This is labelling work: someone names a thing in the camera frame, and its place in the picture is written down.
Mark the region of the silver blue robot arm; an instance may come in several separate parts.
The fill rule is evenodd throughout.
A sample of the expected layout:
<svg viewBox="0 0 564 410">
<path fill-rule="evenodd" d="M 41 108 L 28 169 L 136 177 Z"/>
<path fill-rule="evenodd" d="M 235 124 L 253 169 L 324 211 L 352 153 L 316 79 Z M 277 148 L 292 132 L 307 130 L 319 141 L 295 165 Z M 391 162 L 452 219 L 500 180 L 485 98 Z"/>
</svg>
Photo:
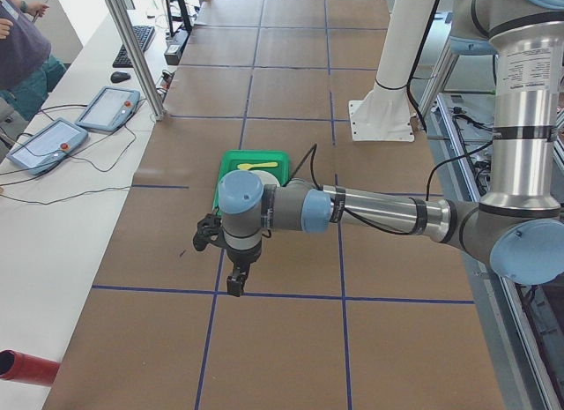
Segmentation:
<svg viewBox="0 0 564 410">
<path fill-rule="evenodd" d="M 563 0 L 455 0 L 453 35 L 498 55 L 491 184 L 476 203 L 400 198 L 301 180 L 265 185 L 252 171 L 218 185 L 219 244 L 233 262 L 227 292 L 243 293 L 265 229 L 324 231 L 347 220 L 393 235 L 425 235 L 522 285 L 563 271 L 560 203 L 551 194 L 563 59 Z"/>
</svg>

